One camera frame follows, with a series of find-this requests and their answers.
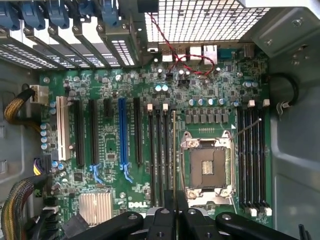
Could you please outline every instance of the perforated metal panel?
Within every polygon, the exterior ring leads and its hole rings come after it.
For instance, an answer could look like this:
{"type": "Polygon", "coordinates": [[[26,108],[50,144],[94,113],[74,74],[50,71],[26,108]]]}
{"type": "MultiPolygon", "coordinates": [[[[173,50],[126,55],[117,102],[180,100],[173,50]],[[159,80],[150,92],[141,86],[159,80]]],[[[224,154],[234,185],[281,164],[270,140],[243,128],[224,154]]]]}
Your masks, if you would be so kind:
{"type": "MultiPolygon", "coordinates": [[[[159,0],[159,11],[152,15],[171,43],[232,41],[269,9],[243,8],[236,0],[159,0]]],[[[149,42],[164,42],[147,13],[145,24],[149,42]]]]}

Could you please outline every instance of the blue slot retention clip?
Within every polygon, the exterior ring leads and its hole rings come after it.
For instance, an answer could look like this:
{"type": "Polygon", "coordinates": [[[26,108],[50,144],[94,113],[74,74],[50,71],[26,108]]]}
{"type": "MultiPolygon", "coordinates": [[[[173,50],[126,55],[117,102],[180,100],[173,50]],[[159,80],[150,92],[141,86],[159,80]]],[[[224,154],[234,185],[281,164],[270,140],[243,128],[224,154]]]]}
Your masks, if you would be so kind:
{"type": "Polygon", "coordinates": [[[49,0],[46,2],[51,22],[61,29],[68,29],[70,20],[65,7],[65,0],[49,0]]]}
{"type": "Polygon", "coordinates": [[[44,14],[40,11],[38,1],[23,1],[21,3],[21,12],[27,25],[37,30],[46,28],[44,14]]]}
{"type": "Polygon", "coordinates": [[[0,25],[12,31],[20,30],[18,12],[8,1],[0,1],[0,25]]]}
{"type": "Polygon", "coordinates": [[[134,181],[129,176],[128,166],[128,141],[127,141],[127,110],[126,99],[119,98],[118,100],[119,111],[119,138],[120,138],[120,170],[124,172],[124,178],[130,183],[134,181]]]}
{"type": "Polygon", "coordinates": [[[116,0],[102,0],[101,15],[104,23],[110,27],[119,25],[119,14],[116,0]]]}

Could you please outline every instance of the blue bracket latch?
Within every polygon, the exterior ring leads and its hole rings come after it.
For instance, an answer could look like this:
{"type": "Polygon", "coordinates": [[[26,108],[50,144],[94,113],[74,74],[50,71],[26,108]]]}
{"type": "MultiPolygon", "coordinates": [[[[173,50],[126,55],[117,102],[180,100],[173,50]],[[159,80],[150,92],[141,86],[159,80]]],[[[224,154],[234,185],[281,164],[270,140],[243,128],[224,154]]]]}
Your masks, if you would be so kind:
{"type": "Polygon", "coordinates": [[[65,0],[49,0],[46,3],[51,22],[61,29],[68,29],[70,20],[65,6],[65,0]]]}
{"type": "Polygon", "coordinates": [[[23,19],[27,25],[37,30],[46,28],[46,21],[37,1],[23,1],[21,3],[23,19]]]}
{"type": "Polygon", "coordinates": [[[10,30],[20,30],[18,12],[8,1],[0,1],[0,25],[10,30]]]}
{"type": "Polygon", "coordinates": [[[110,27],[119,25],[119,14],[116,0],[102,0],[101,15],[104,23],[110,27]]]}

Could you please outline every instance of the white connector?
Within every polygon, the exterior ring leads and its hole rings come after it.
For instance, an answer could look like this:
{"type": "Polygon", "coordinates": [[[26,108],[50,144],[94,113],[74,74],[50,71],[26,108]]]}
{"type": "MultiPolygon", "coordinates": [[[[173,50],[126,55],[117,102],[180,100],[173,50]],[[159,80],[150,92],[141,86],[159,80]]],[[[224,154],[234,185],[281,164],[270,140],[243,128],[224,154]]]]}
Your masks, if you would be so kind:
{"type": "Polygon", "coordinates": [[[32,104],[49,104],[49,87],[40,85],[30,85],[30,88],[35,91],[34,97],[31,97],[32,104]]]}
{"type": "Polygon", "coordinates": [[[70,154],[70,137],[69,137],[69,111],[65,96],[56,97],[56,118],[58,132],[58,157],[59,161],[69,160],[70,154]]]}

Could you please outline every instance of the green circuit board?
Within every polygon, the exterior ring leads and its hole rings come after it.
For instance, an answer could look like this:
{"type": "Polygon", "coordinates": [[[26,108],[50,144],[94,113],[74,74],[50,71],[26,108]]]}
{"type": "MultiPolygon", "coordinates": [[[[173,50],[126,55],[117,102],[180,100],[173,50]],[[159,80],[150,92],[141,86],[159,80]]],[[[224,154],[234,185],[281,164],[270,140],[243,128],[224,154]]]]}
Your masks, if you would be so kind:
{"type": "MultiPolygon", "coordinates": [[[[163,104],[168,104],[169,109],[176,111],[176,149],[177,152],[177,175],[180,175],[179,146],[185,135],[189,132],[193,138],[220,138],[225,131],[231,135],[238,132],[238,105],[246,106],[248,100],[255,100],[256,104],[262,103],[269,98],[269,86],[261,83],[261,75],[267,72],[268,59],[259,54],[255,59],[238,61],[237,59],[219,59],[217,68],[220,71],[211,73],[207,78],[199,78],[197,75],[190,74],[187,78],[180,81],[179,70],[182,66],[177,66],[173,71],[173,76],[169,79],[165,74],[159,75],[158,69],[163,72],[168,71],[166,63],[154,63],[145,65],[139,69],[97,69],[97,70],[70,70],[70,71],[48,71],[40,76],[40,85],[49,87],[49,101],[54,102],[57,96],[71,97],[68,108],[69,137],[70,144],[76,142],[75,114],[73,100],[80,100],[83,109],[83,147],[84,147],[84,166],[77,165],[77,156],[71,150],[70,160],[63,161],[63,171],[57,171],[53,177],[53,184],[59,183],[59,191],[52,193],[58,199],[60,206],[61,224],[67,222],[79,209],[79,195],[85,193],[111,193],[112,194],[112,216],[119,215],[125,211],[135,211],[145,214],[153,206],[161,204],[158,200],[152,203],[151,199],[151,144],[157,157],[157,120],[154,118],[154,129],[150,129],[150,119],[147,108],[149,104],[153,106],[155,114],[156,106],[163,108],[163,104]],[[258,83],[257,87],[246,87],[246,82],[258,83]],[[127,159],[128,174],[132,179],[130,183],[121,170],[121,140],[119,131],[119,98],[125,98],[126,108],[126,127],[127,127],[127,159]],[[136,162],[137,141],[135,135],[134,118],[134,98],[140,102],[140,132],[141,132],[141,160],[136,162]],[[111,116],[106,117],[106,106],[104,99],[109,99],[109,112],[111,116]],[[95,176],[90,166],[92,163],[92,131],[90,123],[91,112],[89,110],[89,100],[96,100],[97,106],[97,145],[98,145],[98,178],[101,183],[95,180],[95,176]],[[150,131],[154,132],[154,139],[150,139],[150,131]]],[[[206,66],[197,68],[205,71],[206,66]]],[[[57,118],[52,107],[43,106],[41,111],[43,123],[49,123],[50,146],[44,153],[51,154],[52,160],[56,161],[58,152],[57,128],[55,125],[57,118]]],[[[168,124],[168,157],[169,164],[169,188],[172,186],[172,157],[173,157],[173,119],[169,113],[168,124]]],[[[269,110],[264,110],[264,157],[265,157],[265,197],[271,204],[271,155],[270,155],[270,117],[269,110]]],[[[163,120],[161,122],[161,145],[165,142],[163,133],[163,120]]],[[[233,204],[212,204],[204,207],[210,216],[214,216],[223,211],[236,211],[238,214],[247,216],[238,192],[239,182],[239,154],[238,138],[233,140],[234,149],[234,173],[235,188],[232,195],[233,204]]],[[[164,161],[165,149],[161,151],[162,161],[164,161]]],[[[190,160],[188,154],[185,157],[185,184],[190,186],[190,160]]],[[[159,188],[159,179],[155,177],[155,188],[159,188]]],[[[272,217],[258,212],[253,220],[272,227],[272,217]]]]}

